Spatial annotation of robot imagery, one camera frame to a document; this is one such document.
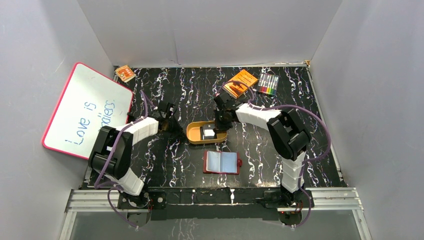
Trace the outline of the orange oval tray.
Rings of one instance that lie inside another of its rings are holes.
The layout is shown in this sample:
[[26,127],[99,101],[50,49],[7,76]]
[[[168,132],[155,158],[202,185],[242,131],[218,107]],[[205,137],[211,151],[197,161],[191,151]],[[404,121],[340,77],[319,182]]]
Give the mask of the orange oval tray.
[[200,127],[207,124],[215,124],[213,120],[211,121],[195,121],[188,124],[186,128],[186,135],[188,138],[188,141],[191,144],[194,145],[202,145],[202,144],[214,144],[214,143],[221,143],[224,142],[227,139],[227,132],[218,132],[216,133],[215,139],[209,139],[209,140],[202,140],[201,139],[201,132]]

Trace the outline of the stack of black credit cards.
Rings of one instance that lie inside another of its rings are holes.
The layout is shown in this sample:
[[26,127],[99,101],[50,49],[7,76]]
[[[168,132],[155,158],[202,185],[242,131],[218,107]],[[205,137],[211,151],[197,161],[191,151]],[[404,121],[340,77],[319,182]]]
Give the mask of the stack of black credit cards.
[[205,124],[200,127],[200,137],[202,140],[212,140],[216,138],[215,125]]

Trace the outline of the red card holder wallet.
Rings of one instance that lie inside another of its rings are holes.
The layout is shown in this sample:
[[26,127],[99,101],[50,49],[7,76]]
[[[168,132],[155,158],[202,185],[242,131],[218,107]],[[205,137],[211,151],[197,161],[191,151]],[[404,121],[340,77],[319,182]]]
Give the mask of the red card holder wallet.
[[239,175],[243,161],[237,152],[207,150],[203,154],[203,173]]

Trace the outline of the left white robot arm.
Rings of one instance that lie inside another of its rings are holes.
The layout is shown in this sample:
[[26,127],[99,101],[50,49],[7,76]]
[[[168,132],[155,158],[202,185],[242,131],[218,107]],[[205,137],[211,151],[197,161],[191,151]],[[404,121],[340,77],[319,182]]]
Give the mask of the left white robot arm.
[[149,203],[149,194],[143,191],[145,183],[131,170],[133,146],[158,133],[181,134],[182,127],[174,117],[175,104],[160,101],[147,116],[118,127],[104,126],[99,130],[88,165],[107,177],[119,190],[130,195],[137,208]]

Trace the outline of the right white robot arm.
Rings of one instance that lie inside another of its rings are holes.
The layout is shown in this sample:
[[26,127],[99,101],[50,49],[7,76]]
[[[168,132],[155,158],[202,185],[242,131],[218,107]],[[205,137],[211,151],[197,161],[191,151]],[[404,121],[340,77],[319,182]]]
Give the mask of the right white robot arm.
[[295,109],[264,109],[220,93],[214,98],[215,132],[226,132],[233,122],[251,124],[269,132],[273,146],[282,158],[280,193],[266,200],[295,207],[304,190],[304,160],[312,137]]

